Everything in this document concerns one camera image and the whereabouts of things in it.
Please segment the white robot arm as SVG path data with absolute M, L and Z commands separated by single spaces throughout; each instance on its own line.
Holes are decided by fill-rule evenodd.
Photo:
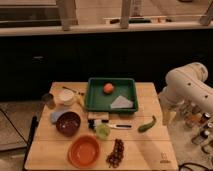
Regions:
M 207 78 L 208 70 L 199 62 L 172 69 L 166 74 L 166 86 L 158 94 L 164 125 L 169 123 L 171 113 L 185 101 L 213 114 L 213 88 L 205 84 Z

